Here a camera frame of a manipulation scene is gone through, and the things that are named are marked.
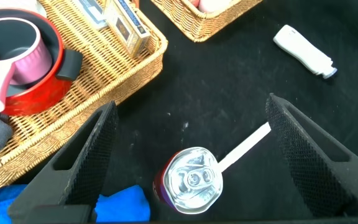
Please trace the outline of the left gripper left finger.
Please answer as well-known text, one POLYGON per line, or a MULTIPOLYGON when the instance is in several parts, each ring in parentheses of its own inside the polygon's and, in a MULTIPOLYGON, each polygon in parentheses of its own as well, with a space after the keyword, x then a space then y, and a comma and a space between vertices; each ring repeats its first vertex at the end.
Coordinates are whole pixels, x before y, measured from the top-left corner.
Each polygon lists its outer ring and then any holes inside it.
POLYGON ((95 222, 118 121, 115 102, 98 108, 10 205, 11 221, 95 222))

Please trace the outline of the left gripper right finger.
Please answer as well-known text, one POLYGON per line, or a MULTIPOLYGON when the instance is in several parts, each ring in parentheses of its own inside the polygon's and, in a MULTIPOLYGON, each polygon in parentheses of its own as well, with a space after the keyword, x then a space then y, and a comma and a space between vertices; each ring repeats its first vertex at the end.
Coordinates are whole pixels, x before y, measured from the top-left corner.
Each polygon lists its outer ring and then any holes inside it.
POLYGON ((358 217, 358 156, 289 101, 265 105, 291 178, 316 217, 358 217))

